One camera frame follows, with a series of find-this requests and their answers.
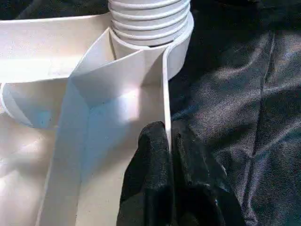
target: dark cloth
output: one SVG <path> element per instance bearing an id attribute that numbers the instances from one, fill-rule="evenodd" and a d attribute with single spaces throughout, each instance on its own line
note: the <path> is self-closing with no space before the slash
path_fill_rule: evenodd
<path id="1" fill-rule="evenodd" d="M 4 0 L 0 18 L 107 10 L 106 0 L 23 4 Z M 301 0 L 193 0 L 192 11 L 185 65 L 169 82 L 172 120 L 224 166 L 248 226 L 301 225 Z"/>
<path id="2" fill-rule="evenodd" d="M 244 226 L 227 176 L 181 122 L 145 127 L 124 177 L 117 226 Z"/>

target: ribbed cylinder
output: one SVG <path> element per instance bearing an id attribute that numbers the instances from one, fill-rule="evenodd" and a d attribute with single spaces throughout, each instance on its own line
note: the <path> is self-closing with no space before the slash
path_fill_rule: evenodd
<path id="1" fill-rule="evenodd" d="M 123 41 L 157 46 L 185 31 L 190 0 L 109 0 L 109 10 L 112 28 Z"/>

